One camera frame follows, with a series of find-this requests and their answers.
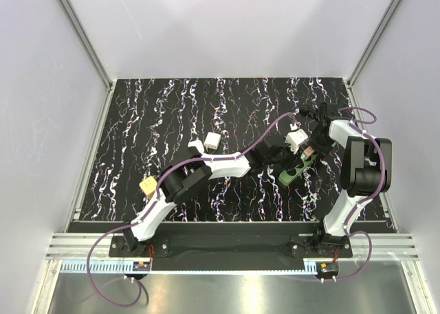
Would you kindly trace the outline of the white charger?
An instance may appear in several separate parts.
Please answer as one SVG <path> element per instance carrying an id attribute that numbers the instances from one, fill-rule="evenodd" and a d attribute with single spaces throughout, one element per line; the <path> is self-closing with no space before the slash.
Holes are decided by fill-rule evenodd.
<path id="1" fill-rule="evenodd" d="M 220 141 L 221 141 L 220 134 L 208 132 L 203 142 L 203 146 L 206 150 L 216 150 L 219 147 Z"/>

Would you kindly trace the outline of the beige cube socket adapter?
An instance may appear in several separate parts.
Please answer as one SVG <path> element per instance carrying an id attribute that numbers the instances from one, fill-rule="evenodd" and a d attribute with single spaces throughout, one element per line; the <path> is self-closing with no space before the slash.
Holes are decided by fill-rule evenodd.
<path id="1" fill-rule="evenodd" d="M 148 199 L 152 199 L 157 193 L 157 181 L 155 177 L 149 176 L 139 183 L 139 187 Z"/>

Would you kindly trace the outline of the green power strip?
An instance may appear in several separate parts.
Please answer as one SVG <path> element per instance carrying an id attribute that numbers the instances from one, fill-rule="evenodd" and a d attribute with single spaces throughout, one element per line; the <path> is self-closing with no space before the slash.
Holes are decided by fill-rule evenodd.
<path id="1" fill-rule="evenodd" d="M 290 185 L 297 177 L 299 177 L 312 163 L 316 160 L 316 153 L 306 156 L 302 153 L 290 165 L 288 165 L 278 176 L 278 181 L 283 186 Z"/>

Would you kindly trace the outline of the white plug adapter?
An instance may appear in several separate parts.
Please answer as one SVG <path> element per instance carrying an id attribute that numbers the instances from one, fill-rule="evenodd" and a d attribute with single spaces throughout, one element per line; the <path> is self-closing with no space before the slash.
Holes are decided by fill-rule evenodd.
<path id="1" fill-rule="evenodd" d="M 205 153 L 205 148 L 204 148 L 203 142 L 199 139 L 189 142 L 188 147 L 189 148 L 191 148 L 191 147 L 196 148 L 201 154 Z"/>

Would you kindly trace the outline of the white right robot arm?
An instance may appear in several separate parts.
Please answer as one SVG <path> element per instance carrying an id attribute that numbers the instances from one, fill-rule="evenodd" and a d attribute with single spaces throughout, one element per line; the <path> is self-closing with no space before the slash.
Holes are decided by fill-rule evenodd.
<path id="1" fill-rule="evenodd" d="M 318 125 L 303 152 L 303 157 L 309 159 L 312 155 L 330 153 L 336 144 L 344 148 L 340 169 L 342 191 L 310 243 L 314 252 L 323 257 L 347 244 L 351 226 L 361 211 L 391 186 L 392 141 L 373 137 L 360 129 L 355 120 L 340 117 L 340 112 L 346 110 L 322 103 L 313 116 Z"/>

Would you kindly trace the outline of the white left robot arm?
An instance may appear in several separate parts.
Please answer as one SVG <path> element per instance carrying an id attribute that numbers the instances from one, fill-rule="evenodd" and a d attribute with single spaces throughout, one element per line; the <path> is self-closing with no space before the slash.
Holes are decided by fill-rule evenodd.
<path id="1" fill-rule="evenodd" d="M 123 231 L 124 248 L 133 256 L 141 256 L 148 249 L 159 224 L 177 205 L 187 203 L 211 179 L 241 178 L 266 166 L 292 167 L 299 149 L 289 144 L 270 145 L 261 142 L 232 154 L 202 153 L 190 146 L 172 160 L 158 179 L 149 176 L 139 183 L 148 202 Z"/>

